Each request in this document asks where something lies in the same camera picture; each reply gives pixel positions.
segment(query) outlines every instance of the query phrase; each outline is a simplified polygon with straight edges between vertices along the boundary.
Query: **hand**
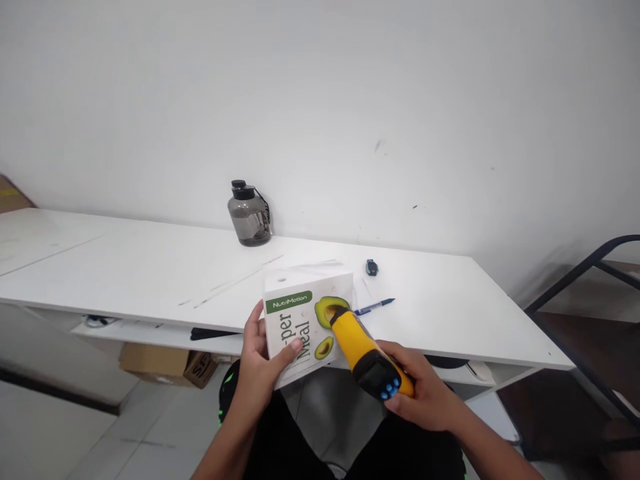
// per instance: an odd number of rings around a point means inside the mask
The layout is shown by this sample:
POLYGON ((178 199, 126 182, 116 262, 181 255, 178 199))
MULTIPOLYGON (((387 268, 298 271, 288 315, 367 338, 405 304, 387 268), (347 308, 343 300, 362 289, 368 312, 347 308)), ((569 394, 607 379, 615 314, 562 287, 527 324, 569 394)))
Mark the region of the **hand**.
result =
POLYGON ((302 349, 302 341, 296 338, 274 358, 267 360, 265 320, 258 320, 262 310, 260 300, 245 324, 238 385, 229 408, 230 412, 238 409, 252 421, 257 421, 267 408, 280 374, 302 349))
POLYGON ((404 348, 396 342, 376 340, 415 379, 415 396, 398 393, 385 406, 399 417, 425 430, 452 430, 464 402, 440 380, 431 364, 418 350, 404 348))

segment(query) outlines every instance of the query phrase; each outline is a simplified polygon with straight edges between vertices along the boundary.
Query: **white desk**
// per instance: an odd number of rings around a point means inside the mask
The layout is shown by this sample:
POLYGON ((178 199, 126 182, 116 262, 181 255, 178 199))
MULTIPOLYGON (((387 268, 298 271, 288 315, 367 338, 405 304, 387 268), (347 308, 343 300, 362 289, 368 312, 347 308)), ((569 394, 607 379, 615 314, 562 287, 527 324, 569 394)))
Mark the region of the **white desk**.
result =
MULTIPOLYGON (((11 242, 0 243, 0 301, 114 316, 129 325, 102 332, 80 327, 80 334, 167 344, 169 334, 153 338, 159 328, 170 328, 150 323, 172 325, 183 337, 192 326, 241 332, 261 297, 263 265, 338 259, 362 271, 373 258, 380 274, 365 280, 372 298, 397 299, 363 318, 374 337, 488 362, 495 379, 490 385, 539 368, 573 368, 470 257, 285 237, 247 248, 232 231, 34 209, 0 215, 0 241, 6 238, 11 242), (64 248, 43 247, 54 243, 64 248)), ((184 340, 175 338, 176 346, 184 340)), ((231 353, 241 345, 226 338, 232 346, 218 340, 209 350, 231 353)))

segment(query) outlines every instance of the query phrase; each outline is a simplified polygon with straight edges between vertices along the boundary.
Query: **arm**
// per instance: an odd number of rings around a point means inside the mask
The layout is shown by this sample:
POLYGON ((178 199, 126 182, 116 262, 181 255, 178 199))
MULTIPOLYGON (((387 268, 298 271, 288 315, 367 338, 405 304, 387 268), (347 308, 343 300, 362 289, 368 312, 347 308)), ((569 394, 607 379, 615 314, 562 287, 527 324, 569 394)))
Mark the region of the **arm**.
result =
POLYGON ((389 410, 426 430, 450 431, 484 480, 543 480, 529 462, 449 390, 422 353, 394 342, 377 342, 415 379, 415 398, 397 394, 385 402, 389 410))
POLYGON ((302 341, 294 339, 267 360, 265 320, 258 320, 262 308, 260 300, 245 324, 238 385, 229 412, 191 480, 242 478, 258 420, 271 400, 280 374, 302 348, 302 341))

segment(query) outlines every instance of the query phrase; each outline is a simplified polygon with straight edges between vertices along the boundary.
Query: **white box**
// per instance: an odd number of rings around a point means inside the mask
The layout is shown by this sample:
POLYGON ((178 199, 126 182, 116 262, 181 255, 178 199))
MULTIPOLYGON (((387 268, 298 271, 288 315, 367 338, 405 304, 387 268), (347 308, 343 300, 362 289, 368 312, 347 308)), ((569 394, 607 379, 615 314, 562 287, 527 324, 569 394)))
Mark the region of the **white box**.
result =
POLYGON ((342 356, 333 331, 318 322, 315 304, 322 297, 339 297, 352 304, 353 272, 336 261, 327 261, 266 269, 264 273, 269 357, 294 338, 303 341, 300 354, 280 376, 278 389, 342 356))

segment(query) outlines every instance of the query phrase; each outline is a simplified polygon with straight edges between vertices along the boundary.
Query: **avocado image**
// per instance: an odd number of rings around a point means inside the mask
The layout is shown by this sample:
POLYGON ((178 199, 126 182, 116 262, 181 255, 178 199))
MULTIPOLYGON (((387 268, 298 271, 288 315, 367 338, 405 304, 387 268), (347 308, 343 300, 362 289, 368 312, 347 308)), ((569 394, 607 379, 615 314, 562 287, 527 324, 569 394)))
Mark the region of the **avocado image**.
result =
POLYGON ((329 322, 335 314, 334 306, 350 308, 349 302, 342 300, 340 297, 322 297, 318 303, 315 304, 315 316, 318 317, 318 323, 322 328, 331 330, 329 322))
POLYGON ((325 338, 324 340, 322 340, 322 342, 320 342, 320 345, 318 345, 318 348, 316 348, 315 357, 318 360, 322 360, 329 354, 332 348, 333 348, 333 337, 325 338))

